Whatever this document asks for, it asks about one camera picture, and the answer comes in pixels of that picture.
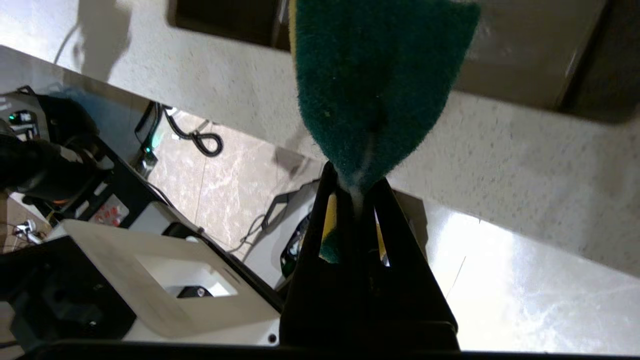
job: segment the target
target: black cable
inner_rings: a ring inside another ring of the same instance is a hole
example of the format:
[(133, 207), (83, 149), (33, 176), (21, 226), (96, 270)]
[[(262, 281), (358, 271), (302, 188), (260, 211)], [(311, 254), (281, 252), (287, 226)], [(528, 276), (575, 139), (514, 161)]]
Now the black cable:
[[(147, 133), (147, 136), (145, 137), (145, 139), (140, 140), (138, 133), (140, 132), (140, 130), (142, 130), (144, 125), (147, 123), (147, 120), (149, 119), (149, 115), (151, 115), (151, 111), (154, 109), (156, 110), (156, 118), (154, 120), (154, 123), (151, 124), (151, 128), (149, 129), (149, 132)], [(149, 101), (149, 104), (147, 105), (145, 112), (142, 114), (142, 117), (138, 122), (138, 125), (136, 125), (136, 128), (133, 130), (133, 133), (134, 135), (136, 135), (136, 139), (138, 139), (138, 142), (140, 143), (140, 145), (147, 145), (147, 143), (149, 143), (149, 137), (153, 136), (153, 132), (156, 130), (156, 127), (158, 123), (160, 123), (161, 118), (162, 118), (162, 111), (160, 110), (160, 104), (158, 104), (155, 101)]]
[(171, 206), (172, 208), (174, 208), (174, 209), (175, 209), (175, 206), (173, 205), (173, 203), (171, 202), (171, 200), (169, 200), (169, 197), (168, 197), (168, 196), (166, 196), (166, 195), (164, 194), (164, 192), (163, 192), (162, 190), (160, 190), (160, 188), (159, 188), (159, 187), (157, 187), (156, 185), (153, 185), (152, 183), (150, 183), (150, 182), (148, 182), (148, 181), (147, 181), (147, 185), (151, 186), (155, 191), (157, 191), (157, 192), (158, 192), (158, 194), (159, 194), (159, 195), (164, 199), (164, 201), (166, 201), (166, 204), (167, 204), (167, 205), (169, 205), (169, 206)]
[(14, 347), (15, 345), (18, 345), (18, 341), (7, 341), (6, 343), (0, 343), (0, 348)]
[(260, 220), (260, 218), (264, 218), (266, 217), (266, 214), (260, 214), (258, 215), (258, 217), (256, 217), (255, 219), (253, 219), (253, 222), (251, 223), (251, 226), (249, 227), (249, 231), (246, 232), (246, 235), (244, 235), (242, 238), (240, 238), (240, 245), (238, 245), (237, 247), (234, 247), (233, 249), (227, 251), (229, 254), (236, 252), (238, 250), (240, 250), (240, 248), (244, 245), (244, 244), (249, 244), (249, 245), (253, 245), (250, 242), (247, 242), (246, 240), (249, 238), (249, 236), (255, 234), (258, 230), (261, 229), (261, 227), (256, 227), (255, 229), (253, 228), (254, 225), (258, 222), (258, 220)]
[[(207, 156), (209, 158), (213, 158), (214, 156), (218, 156), (220, 155), (220, 153), (222, 152), (222, 149), (224, 148), (224, 144), (222, 142), (222, 137), (220, 137), (220, 135), (216, 134), (216, 133), (204, 133), (201, 134), (200, 132), (198, 132), (197, 130), (194, 130), (190, 133), (185, 133), (184, 131), (182, 131), (178, 125), (175, 123), (175, 120), (173, 119), (173, 116), (169, 115), (169, 113), (167, 112), (167, 107), (163, 106), (163, 110), (164, 110), (164, 115), (166, 116), (167, 121), (169, 122), (169, 126), (171, 127), (171, 130), (173, 130), (173, 132), (181, 139), (184, 140), (191, 140), (193, 142), (194, 145), (196, 145), (196, 148), (198, 148), (198, 150), (204, 155)], [(203, 143), (203, 140), (206, 139), (213, 139), (213, 141), (216, 142), (216, 149), (211, 151), (209, 150)]]
[(64, 40), (62, 40), (62, 44), (60, 44), (60, 47), (58, 48), (58, 52), (56, 53), (56, 57), (53, 58), (53, 64), (56, 65), (58, 64), (58, 60), (60, 60), (60, 55), (62, 55), (62, 50), (65, 49), (65, 46), (67, 46), (67, 42), (69, 41), (69, 39), (71, 38), (71, 35), (73, 35), (76, 30), (78, 29), (78, 27), (80, 26), (80, 24), (76, 23), (75, 25), (73, 25), (73, 27), (67, 32), (67, 35), (65, 36)]

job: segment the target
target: marble floor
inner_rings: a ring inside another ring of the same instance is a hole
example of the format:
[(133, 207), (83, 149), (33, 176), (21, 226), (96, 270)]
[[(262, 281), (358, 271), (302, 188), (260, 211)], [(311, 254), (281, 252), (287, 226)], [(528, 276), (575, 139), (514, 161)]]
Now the marble floor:
[[(174, 118), (184, 131), (205, 121), (182, 111)], [(191, 141), (175, 136), (163, 119), (154, 138), (159, 142), (154, 150), (158, 163), (149, 181), (224, 249), (240, 244), (253, 220), (267, 211), (275, 195), (296, 190), (321, 173), (323, 164), (319, 161), (228, 127), (209, 123), (201, 131), (207, 132), (218, 133), (223, 139), (224, 149), (217, 157), (200, 154)], [(236, 255), (242, 258), (248, 247), (241, 247)]]

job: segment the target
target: green scrub sponge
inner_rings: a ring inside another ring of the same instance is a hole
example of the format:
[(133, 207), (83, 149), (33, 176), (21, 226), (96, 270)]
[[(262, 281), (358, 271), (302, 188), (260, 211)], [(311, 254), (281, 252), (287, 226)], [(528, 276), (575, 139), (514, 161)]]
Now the green scrub sponge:
[(302, 119), (363, 194), (440, 116), (479, 8), (446, 0), (297, 0), (290, 37)]

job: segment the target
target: rectangular opening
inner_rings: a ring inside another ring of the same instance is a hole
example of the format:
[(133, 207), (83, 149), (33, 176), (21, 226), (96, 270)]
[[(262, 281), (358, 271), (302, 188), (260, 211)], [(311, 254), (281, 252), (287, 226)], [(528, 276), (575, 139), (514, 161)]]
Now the rectangular opening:
[(159, 256), (136, 256), (136, 259), (171, 296), (188, 299), (238, 294), (236, 288), (210, 264)]

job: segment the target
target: speckled countertop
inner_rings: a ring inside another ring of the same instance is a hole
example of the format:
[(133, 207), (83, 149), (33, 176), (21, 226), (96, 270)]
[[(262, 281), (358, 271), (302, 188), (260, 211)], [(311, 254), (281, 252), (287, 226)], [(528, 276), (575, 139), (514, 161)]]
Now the speckled countertop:
[[(0, 44), (50, 62), (60, 50), (62, 67), (323, 158), (301, 123), (289, 54), (171, 28), (165, 0), (115, 4), (3, 1)], [(640, 275), (639, 135), (640, 119), (603, 126), (453, 92), (389, 179)]]

